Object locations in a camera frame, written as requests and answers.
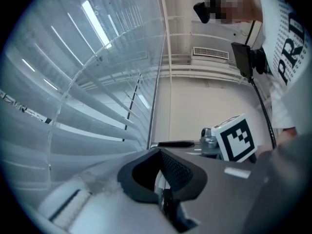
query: white marker cube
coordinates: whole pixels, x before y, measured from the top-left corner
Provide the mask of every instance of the white marker cube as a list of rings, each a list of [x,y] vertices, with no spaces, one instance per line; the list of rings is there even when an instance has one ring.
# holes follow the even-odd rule
[[[218,141],[224,160],[242,162],[257,150],[245,114],[214,126],[212,132]]]

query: man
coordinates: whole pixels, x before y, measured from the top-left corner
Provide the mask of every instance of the man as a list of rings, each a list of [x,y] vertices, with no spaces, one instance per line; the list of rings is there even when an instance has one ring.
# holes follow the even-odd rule
[[[310,35],[293,8],[285,0],[205,0],[205,8],[221,23],[253,20],[263,23],[265,40],[262,47],[269,66],[267,75],[271,82],[272,127],[283,129],[277,144],[296,136],[296,127],[305,133],[309,126],[303,126],[304,116],[296,115],[300,110],[289,103],[293,98],[288,95],[293,92],[288,91],[294,87],[292,90],[296,90],[296,96],[302,96],[299,104],[306,106],[306,102],[311,107],[311,101],[304,101],[312,99],[309,98],[310,92],[305,94],[294,85],[303,80],[304,75],[311,74],[312,47]]]

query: air vent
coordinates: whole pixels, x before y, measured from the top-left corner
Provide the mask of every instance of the air vent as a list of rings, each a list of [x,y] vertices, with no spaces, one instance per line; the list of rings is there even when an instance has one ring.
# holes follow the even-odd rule
[[[193,54],[194,56],[216,57],[227,60],[229,59],[229,52],[216,49],[193,47]]]

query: white t-shirt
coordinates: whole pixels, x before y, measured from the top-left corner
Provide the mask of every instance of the white t-shirt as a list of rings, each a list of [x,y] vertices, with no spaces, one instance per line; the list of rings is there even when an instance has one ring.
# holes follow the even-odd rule
[[[298,79],[304,73],[307,74],[307,69],[311,68],[311,37],[285,0],[261,0],[261,7],[265,36],[262,47],[272,73],[268,75],[271,81],[272,127],[297,127],[293,115],[296,110],[292,109],[290,115],[290,109],[282,100]]]

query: black and white square marker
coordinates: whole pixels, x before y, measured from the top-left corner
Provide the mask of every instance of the black and white square marker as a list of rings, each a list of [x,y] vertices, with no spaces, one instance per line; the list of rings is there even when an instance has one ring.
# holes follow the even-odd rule
[[[221,132],[220,135],[230,161],[238,161],[254,150],[254,141],[246,119]]]

